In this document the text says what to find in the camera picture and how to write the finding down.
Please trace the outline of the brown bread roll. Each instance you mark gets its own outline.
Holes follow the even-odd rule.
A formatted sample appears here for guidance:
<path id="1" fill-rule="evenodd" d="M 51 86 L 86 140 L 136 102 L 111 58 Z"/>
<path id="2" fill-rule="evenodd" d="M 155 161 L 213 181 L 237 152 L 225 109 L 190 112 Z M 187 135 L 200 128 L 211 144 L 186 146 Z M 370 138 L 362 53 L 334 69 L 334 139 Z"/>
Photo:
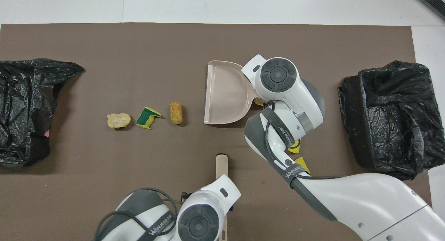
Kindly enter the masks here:
<path id="1" fill-rule="evenodd" d="M 172 102 L 169 106 L 170 120 L 175 125 L 181 125 L 183 123 L 183 107 L 178 102 Z"/>

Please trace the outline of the green and yellow sponge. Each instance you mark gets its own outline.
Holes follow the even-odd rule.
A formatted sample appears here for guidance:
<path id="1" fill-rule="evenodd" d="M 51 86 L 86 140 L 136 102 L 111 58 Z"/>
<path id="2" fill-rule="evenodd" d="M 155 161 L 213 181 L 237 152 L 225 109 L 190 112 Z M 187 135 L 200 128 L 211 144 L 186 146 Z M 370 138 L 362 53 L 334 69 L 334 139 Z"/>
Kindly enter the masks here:
<path id="1" fill-rule="evenodd" d="M 154 122 L 154 119 L 160 117 L 162 117 L 162 114 L 158 111 L 155 111 L 149 107 L 144 107 L 138 120 L 136 121 L 136 125 L 144 129 L 151 129 L 151 124 Z"/>

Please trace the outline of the round bread slice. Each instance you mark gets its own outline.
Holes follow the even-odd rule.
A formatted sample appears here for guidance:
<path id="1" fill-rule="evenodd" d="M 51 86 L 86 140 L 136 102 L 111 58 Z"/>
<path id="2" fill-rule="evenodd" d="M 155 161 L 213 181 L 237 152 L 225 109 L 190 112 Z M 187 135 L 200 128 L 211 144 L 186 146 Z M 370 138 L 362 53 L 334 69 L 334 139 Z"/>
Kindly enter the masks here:
<path id="1" fill-rule="evenodd" d="M 131 123 L 131 116 L 126 113 L 107 114 L 107 126 L 112 129 L 126 128 Z"/>

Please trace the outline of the beige plastic dustpan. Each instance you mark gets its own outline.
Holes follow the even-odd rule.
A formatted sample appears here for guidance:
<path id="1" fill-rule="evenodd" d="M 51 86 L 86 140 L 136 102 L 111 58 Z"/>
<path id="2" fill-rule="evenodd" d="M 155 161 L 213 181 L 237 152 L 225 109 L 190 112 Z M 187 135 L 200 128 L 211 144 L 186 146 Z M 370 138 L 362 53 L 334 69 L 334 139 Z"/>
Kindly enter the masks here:
<path id="1" fill-rule="evenodd" d="M 242 119 L 258 97 L 242 66 L 213 60 L 207 65 L 204 123 L 223 125 Z"/>

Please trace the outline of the small yellow sponge piece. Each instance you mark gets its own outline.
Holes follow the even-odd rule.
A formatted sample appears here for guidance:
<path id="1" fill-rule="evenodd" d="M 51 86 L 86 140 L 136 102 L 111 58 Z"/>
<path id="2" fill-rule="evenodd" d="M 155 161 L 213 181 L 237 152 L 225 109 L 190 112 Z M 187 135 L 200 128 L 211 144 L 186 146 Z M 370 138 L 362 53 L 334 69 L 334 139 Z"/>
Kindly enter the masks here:
<path id="1" fill-rule="evenodd" d="M 307 167 L 307 165 L 305 163 L 305 160 L 304 160 L 304 158 L 302 156 L 298 157 L 296 160 L 294 160 L 294 162 L 296 162 L 297 164 L 301 165 L 305 169 L 306 173 L 310 174 L 310 171 L 309 171 L 309 169 L 308 169 L 308 167 Z"/>

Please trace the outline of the black bag lined bin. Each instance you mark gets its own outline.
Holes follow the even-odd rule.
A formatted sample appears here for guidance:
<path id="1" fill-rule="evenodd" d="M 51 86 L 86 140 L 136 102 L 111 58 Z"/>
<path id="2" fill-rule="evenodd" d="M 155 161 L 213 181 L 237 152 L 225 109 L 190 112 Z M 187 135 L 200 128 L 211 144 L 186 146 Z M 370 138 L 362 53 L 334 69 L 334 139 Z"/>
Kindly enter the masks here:
<path id="1" fill-rule="evenodd" d="M 393 61 L 361 70 L 343 79 L 338 97 L 361 167 L 412 180 L 445 164 L 445 128 L 427 66 Z"/>
<path id="2" fill-rule="evenodd" d="M 44 134 L 59 92 L 83 71 L 76 63 L 46 58 L 0 61 L 0 166 L 26 167 L 50 154 Z"/>

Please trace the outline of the brown table mat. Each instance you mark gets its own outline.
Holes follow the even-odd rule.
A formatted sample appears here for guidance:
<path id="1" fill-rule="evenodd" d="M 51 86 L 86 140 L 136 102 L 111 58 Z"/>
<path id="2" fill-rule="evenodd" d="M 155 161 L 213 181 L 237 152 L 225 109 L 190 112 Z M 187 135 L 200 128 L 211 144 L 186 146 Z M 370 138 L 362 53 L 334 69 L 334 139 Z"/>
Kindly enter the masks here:
<path id="1" fill-rule="evenodd" d="M 415 63 L 405 26 L 273 24 L 4 24 L 0 60 L 48 58 L 85 72 L 62 88 L 49 133 L 51 153 L 29 167 L 0 167 L 0 241 L 90 241 L 98 223 L 132 191 L 158 188 L 175 200 L 216 179 L 216 155 L 229 157 L 241 192 L 228 214 L 234 241 L 361 241 L 315 212 L 247 145 L 253 104 L 228 125 L 203 122 L 207 64 L 245 65 L 284 57 L 320 91 L 326 121 L 302 139 L 312 175 L 365 173 L 351 151 L 337 87 L 345 77 L 394 60 Z M 169 106 L 183 107 L 183 123 Z M 136 125 L 144 107 L 162 114 Z M 126 113 L 126 128 L 107 114 Z"/>

